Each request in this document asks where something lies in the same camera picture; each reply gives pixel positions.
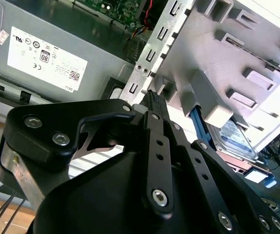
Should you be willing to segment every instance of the screw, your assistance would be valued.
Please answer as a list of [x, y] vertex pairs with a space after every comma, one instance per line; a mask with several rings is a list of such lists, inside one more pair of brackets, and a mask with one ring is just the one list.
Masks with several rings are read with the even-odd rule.
[[152, 197], [159, 206], [167, 205], [167, 197], [166, 197], [166, 194], [162, 190], [155, 189], [152, 192]]
[[177, 130], [180, 130], [180, 126], [177, 125], [176, 123], [173, 123], [173, 126], [174, 126]]
[[280, 222], [275, 217], [272, 217], [271, 219], [275, 226], [280, 230]]
[[223, 212], [218, 213], [218, 219], [225, 229], [227, 229], [228, 231], [232, 230], [232, 223], [230, 219]]
[[157, 115], [155, 115], [155, 114], [152, 114], [152, 117], [153, 117], [154, 119], [160, 119], [160, 117], [157, 116]]
[[68, 143], [70, 143], [70, 138], [64, 133], [55, 133], [52, 136], [52, 140], [54, 143], [60, 146], [65, 146], [68, 145]]
[[203, 149], [207, 150], [207, 145], [205, 145], [203, 142], [200, 142], [200, 145]]
[[263, 217], [260, 216], [259, 220], [267, 230], [270, 230], [269, 224], [267, 223], [267, 221]]
[[131, 111], [131, 109], [130, 109], [129, 106], [123, 105], [122, 108], [123, 108], [125, 111]]
[[24, 123], [29, 128], [40, 128], [42, 126], [42, 121], [37, 117], [27, 117]]

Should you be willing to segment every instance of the metal chassis frame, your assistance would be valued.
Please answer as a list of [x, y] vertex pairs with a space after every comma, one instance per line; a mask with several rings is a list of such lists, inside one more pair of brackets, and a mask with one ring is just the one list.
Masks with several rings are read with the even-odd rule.
[[150, 39], [147, 41], [120, 99], [130, 104], [147, 91], [157, 70], [166, 58], [196, 0], [169, 0]]

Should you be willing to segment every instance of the red wire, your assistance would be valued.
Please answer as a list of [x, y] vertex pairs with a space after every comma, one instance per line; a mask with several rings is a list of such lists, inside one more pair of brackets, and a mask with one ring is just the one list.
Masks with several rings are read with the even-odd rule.
[[147, 22], [147, 19], [149, 17], [149, 11], [151, 10], [152, 8], [152, 3], [153, 3], [153, 0], [150, 0], [150, 6], [149, 8], [146, 10], [146, 13], [145, 13], [145, 18], [144, 18], [144, 23], [145, 25], [149, 26], [148, 22]]

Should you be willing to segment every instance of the blue drive bracket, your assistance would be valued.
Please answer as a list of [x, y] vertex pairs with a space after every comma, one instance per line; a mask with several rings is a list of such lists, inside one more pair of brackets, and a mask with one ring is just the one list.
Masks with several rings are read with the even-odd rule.
[[209, 141], [211, 140], [210, 134], [207, 131], [206, 125], [204, 123], [204, 120], [202, 119], [202, 115], [200, 112], [200, 107], [196, 106], [190, 113], [190, 117], [193, 121], [195, 130], [197, 132], [197, 137], [198, 139], [202, 139], [204, 141], [206, 141], [207, 143], [209, 143]]
[[[198, 139], [202, 139], [204, 141], [206, 141], [207, 143], [209, 143], [210, 145], [210, 141], [211, 141], [211, 136], [207, 130], [206, 124], [202, 118], [201, 115], [201, 110], [199, 106], [196, 106], [190, 113], [190, 117], [193, 121], [196, 133], [197, 133], [197, 137]], [[271, 188], [272, 186], [276, 185], [276, 181], [275, 181], [275, 177], [273, 174], [268, 175], [267, 178], [265, 178], [263, 180], [263, 184], [266, 188]]]

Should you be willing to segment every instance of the sticker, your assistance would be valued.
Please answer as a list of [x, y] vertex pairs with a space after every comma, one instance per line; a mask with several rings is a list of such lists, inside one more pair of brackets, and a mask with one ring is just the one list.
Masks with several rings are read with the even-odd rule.
[[88, 62], [18, 28], [11, 28], [8, 65], [70, 93]]
[[2, 29], [2, 31], [0, 32], [0, 45], [3, 45], [5, 40], [7, 40], [8, 36], [9, 34]]
[[248, 152], [252, 152], [251, 146], [233, 121], [229, 120], [226, 122], [220, 130], [220, 136], [224, 141]]

